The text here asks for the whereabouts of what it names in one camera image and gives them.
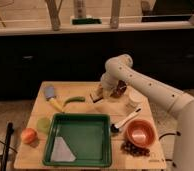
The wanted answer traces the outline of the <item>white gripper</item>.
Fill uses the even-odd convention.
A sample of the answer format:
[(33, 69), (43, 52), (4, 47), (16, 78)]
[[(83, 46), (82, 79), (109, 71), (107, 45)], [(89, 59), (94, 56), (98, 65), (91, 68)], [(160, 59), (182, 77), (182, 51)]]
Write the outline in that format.
[(121, 94), (117, 90), (119, 80), (105, 72), (100, 79), (103, 88), (103, 96), (109, 98), (119, 98)]

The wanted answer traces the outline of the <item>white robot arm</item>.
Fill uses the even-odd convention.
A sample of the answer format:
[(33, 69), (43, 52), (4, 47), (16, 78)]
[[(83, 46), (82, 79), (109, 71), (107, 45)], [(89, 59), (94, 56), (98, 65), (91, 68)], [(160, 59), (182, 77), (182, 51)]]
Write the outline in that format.
[(113, 90), (124, 81), (177, 120), (172, 171), (194, 171), (194, 96), (143, 75), (132, 68), (130, 55), (112, 57), (105, 62), (100, 82), (104, 90)]

